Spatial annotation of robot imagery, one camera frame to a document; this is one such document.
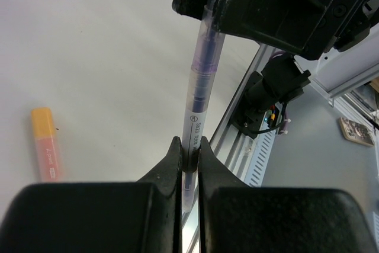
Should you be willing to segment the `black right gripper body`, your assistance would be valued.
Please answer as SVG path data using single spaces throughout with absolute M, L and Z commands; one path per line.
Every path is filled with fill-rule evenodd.
M 318 59 L 349 23 L 363 0 L 286 0 L 284 34 L 294 40 L 295 54 Z

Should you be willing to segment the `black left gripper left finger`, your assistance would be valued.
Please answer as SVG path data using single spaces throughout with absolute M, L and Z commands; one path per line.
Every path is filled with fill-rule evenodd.
M 2 252 L 181 252 L 178 137 L 135 182 L 31 184 L 1 223 Z

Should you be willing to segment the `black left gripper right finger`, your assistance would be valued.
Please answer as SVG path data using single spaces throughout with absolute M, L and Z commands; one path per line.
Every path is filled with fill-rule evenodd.
M 365 216 L 347 192 L 250 187 L 201 139 L 201 252 L 377 252 Z

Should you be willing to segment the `purple marker pen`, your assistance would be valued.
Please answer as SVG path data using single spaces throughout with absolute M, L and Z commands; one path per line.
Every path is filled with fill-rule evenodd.
M 182 211 L 194 202 L 198 156 L 210 94 L 219 65 L 225 35 L 212 29 L 211 10 L 204 8 L 189 74 L 182 131 Z

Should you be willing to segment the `pink highlighter pen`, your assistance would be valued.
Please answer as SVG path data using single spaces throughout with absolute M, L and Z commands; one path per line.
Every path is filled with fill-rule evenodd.
M 35 143 L 41 181 L 61 181 L 64 170 L 56 137 L 38 137 Z

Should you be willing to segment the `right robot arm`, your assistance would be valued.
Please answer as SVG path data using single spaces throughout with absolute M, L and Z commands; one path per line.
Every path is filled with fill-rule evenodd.
M 287 105 L 303 93 L 310 71 L 301 72 L 294 58 L 317 60 L 330 49 L 354 47 L 378 23 L 367 15 L 371 0 L 173 0 L 173 10 L 202 22 L 192 69 L 204 79 L 214 75 L 223 37 L 257 41 L 282 51 L 247 84 L 232 122 L 257 137 L 258 119 L 274 104 Z

